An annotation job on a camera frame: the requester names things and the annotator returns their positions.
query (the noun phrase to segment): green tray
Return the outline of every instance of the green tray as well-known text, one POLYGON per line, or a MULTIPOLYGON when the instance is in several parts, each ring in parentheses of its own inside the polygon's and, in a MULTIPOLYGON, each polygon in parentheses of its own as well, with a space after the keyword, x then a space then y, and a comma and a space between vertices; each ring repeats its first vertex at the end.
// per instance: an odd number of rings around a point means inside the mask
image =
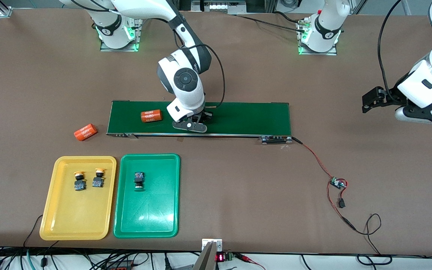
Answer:
MULTIPOLYGON (((183 137, 291 137, 290 105, 288 103, 225 102, 219 108, 209 109, 213 118, 205 124, 205 133, 173 128, 164 101, 114 100, 111 106, 107 135, 135 136, 183 136, 183 137), (163 120, 143 123, 142 111, 160 109, 163 120)), ((217 103, 207 102, 206 106, 217 103)))
POLYGON ((127 154, 121 159, 114 236, 174 237, 178 233, 180 157, 127 154), (134 173, 144 173, 144 191, 134 191, 134 173))

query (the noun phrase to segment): red wire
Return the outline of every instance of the red wire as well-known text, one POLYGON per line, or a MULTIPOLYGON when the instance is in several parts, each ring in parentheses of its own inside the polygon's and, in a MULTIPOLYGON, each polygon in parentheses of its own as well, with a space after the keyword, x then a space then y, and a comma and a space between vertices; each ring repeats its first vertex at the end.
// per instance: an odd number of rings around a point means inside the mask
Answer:
POLYGON ((260 265, 259 263, 256 263, 256 262, 253 261, 253 260, 251 260, 250 263, 253 263, 253 264, 255 264, 255 265, 259 265, 259 266, 261 266, 261 268, 263 268, 264 270, 266 270, 266 268, 264 268, 264 266, 260 265))
MULTIPOLYGON (((341 215, 341 213, 338 210, 338 207, 336 207, 336 205, 333 203, 333 200, 331 200, 331 196, 329 195, 329 185, 331 184, 331 179, 333 179, 333 176, 331 175, 331 173, 329 173, 328 169, 326 169, 326 167, 324 166, 323 162, 319 159, 319 157, 316 155, 316 153, 311 150, 311 148, 309 148, 307 145, 302 144, 307 150, 309 150, 312 155, 314 155, 314 157, 316 158, 316 161, 318 161, 319 166, 321 167, 321 169, 329 176, 329 181, 328 181, 328 185, 326 186, 326 193, 327 193, 327 197, 328 197, 328 201, 331 204, 331 207, 334 209, 334 211, 338 214, 338 216, 340 218, 343 218, 343 215, 341 215)), ((344 181, 346 187, 339 193, 339 198, 342 198, 343 196, 343 192, 346 190, 346 188, 348 188, 348 181, 346 181, 345 179, 339 178, 340 181, 344 181)))
POLYGON ((341 190, 341 192, 339 193, 339 198, 343 198, 343 192, 346 190, 346 188, 348 188, 348 181, 346 181, 346 180, 343 179, 343 178, 340 178, 339 180, 344 181, 344 183, 345 183, 345 185, 346 185, 346 187, 343 188, 343 190, 341 190))
POLYGON ((314 155, 314 157, 316 158, 316 161, 318 161, 319 167, 321 167, 321 169, 329 176, 329 178, 333 178, 333 176, 331 175, 331 173, 329 173, 328 169, 326 169, 326 167, 324 167, 324 164, 322 163, 322 161, 319 159, 319 157, 317 156, 316 153, 314 153, 311 148, 309 148, 307 145, 303 144, 303 146, 309 150, 312 155, 314 155))

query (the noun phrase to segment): orange cylinder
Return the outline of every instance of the orange cylinder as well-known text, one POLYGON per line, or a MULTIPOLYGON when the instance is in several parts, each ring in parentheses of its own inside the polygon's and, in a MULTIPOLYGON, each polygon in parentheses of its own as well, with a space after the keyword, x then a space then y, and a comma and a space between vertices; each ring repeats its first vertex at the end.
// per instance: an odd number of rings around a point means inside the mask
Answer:
POLYGON ((98 130, 96 130, 96 127, 93 124, 89 124, 83 128, 80 128, 79 130, 76 130, 74 132, 74 136, 79 141, 84 141, 96 133, 98 133, 98 130))
POLYGON ((160 109, 155 109, 153 111, 142 111, 141 112, 141 121, 143 123, 149 123, 154 121, 163 120, 163 116, 161 114, 160 109))

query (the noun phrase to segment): yellow tray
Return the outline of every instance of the yellow tray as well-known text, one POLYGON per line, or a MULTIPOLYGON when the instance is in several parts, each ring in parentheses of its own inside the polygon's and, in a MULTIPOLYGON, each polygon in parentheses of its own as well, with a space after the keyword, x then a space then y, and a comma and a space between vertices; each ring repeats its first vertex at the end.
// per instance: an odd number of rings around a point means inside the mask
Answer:
POLYGON ((116 160, 109 156, 60 157, 54 164, 39 235, 44 240, 99 240, 108 234, 116 160), (106 169, 103 187, 93 187, 96 168, 106 169), (74 190, 74 172, 84 171, 86 190, 74 190))

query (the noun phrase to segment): brown table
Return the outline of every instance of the brown table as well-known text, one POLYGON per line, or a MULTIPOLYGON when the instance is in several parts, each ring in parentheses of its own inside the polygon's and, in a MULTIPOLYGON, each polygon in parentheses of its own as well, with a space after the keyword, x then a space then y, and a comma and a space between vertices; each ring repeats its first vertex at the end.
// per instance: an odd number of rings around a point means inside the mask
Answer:
MULTIPOLYGON (((349 181, 343 215, 360 230, 371 213, 381 215, 372 241, 382 253, 432 255, 432 125, 397 121, 395 108, 361 113, 361 96, 382 84, 382 17, 348 17, 338 56, 325 57, 299 56, 291 31, 217 12, 184 15, 223 61, 226 101, 290 103, 293 135, 349 181)), ((255 17, 291 26, 278 15, 255 17)), ((382 45, 389 83, 431 48, 427 18, 391 17, 382 45)), ((175 238, 122 240, 110 232, 101 241, 57 246, 198 250, 202 238, 214 237, 246 252, 372 253, 331 209, 327 176, 301 145, 104 135, 111 100, 173 99, 156 65, 175 49, 159 21, 144 26, 138 53, 99 52, 83 10, 15 10, 0 21, 0 246, 23 243, 43 212, 60 156, 173 152, 181 156, 175 238), (77 141, 73 131, 88 123, 100 133, 77 141)), ((215 59, 202 80, 207 100, 218 101, 215 59)), ((52 242, 36 231, 28 244, 52 242)))

